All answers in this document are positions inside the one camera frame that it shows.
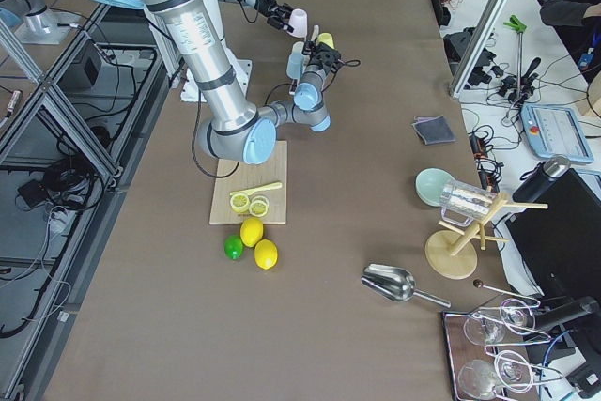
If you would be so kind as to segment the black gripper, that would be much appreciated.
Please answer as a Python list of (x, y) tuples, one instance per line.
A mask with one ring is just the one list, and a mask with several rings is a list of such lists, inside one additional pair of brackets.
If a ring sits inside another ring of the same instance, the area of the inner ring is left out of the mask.
[(317, 46), (311, 54), (309, 66), (325, 73), (336, 73), (341, 68), (341, 54), (329, 46)]
[(293, 10), (289, 4), (279, 5), (276, 0), (257, 0), (257, 11), (267, 18), (267, 24), (286, 33), (292, 32), (287, 19)]

